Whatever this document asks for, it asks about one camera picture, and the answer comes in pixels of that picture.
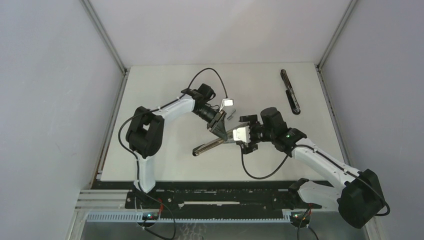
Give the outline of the silver black staple remover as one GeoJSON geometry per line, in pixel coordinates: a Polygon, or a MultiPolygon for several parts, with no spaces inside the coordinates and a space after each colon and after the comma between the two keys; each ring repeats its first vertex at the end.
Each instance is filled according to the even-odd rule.
{"type": "Polygon", "coordinates": [[[197,156],[199,156],[199,155],[201,155],[201,154],[203,154],[203,153],[205,153],[205,152],[207,152],[207,151],[209,151],[209,150],[211,150],[213,148],[216,148],[216,147],[218,147],[218,146],[220,146],[222,144],[235,144],[237,141],[234,140],[233,130],[236,130],[238,128],[243,128],[243,127],[245,127],[247,125],[248,125],[248,123],[247,122],[244,122],[244,123],[241,123],[241,124],[237,125],[236,127],[232,128],[232,129],[228,130],[226,132],[227,133],[227,140],[226,141],[224,141],[221,138],[216,138],[216,139],[214,139],[212,141],[209,141],[207,143],[203,143],[203,144],[195,147],[192,150],[192,155],[194,157],[197,157],[197,156]]]}

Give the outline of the black stapler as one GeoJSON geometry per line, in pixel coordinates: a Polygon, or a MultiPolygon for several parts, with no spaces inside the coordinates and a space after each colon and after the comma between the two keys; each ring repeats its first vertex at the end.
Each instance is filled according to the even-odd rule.
{"type": "Polygon", "coordinates": [[[291,111],[294,115],[299,115],[301,113],[300,105],[296,99],[294,89],[291,85],[291,82],[288,78],[287,72],[285,69],[280,71],[281,79],[286,87],[285,93],[291,108],[291,111]]]}

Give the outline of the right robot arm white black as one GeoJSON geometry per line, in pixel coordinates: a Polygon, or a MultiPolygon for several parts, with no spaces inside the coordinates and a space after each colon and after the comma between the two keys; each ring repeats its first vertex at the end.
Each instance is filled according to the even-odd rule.
{"type": "Polygon", "coordinates": [[[288,127],[275,107],[257,115],[240,117],[245,126],[232,131],[233,139],[240,146],[241,154],[257,150],[258,143],[271,143],[279,152],[305,164],[329,186],[300,178],[288,188],[290,209],[305,204],[319,205],[323,209],[337,211],[352,227],[360,229],[373,217],[387,216],[390,206],[384,198],[379,178],[370,169],[360,171],[323,151],[305,133],[288,127]]]}

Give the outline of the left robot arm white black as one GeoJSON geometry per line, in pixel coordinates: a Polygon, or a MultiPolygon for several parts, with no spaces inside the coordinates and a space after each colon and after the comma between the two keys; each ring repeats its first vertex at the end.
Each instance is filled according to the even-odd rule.
{"type": "Polygon", "coordinates": [[[135,157],[137,172],[134,186],[140,190],[136,200],[145,209],[153,207],[157,200],[156,194],[151,191],[156,185],[154,160],[162,146],[166,124],[186,113],[194,113],[206,122],[209,132],[221,140],[228,139],[225,127],[227,113],[221,106],[215,109],[209,105],[216,95],[209,85],[203,83],[198,89],[186,88],[181,93],[177,99],[155,109],[139,106],[126,120],[129,127],[125,134],[128,142],[125,150],[135,157]]]}

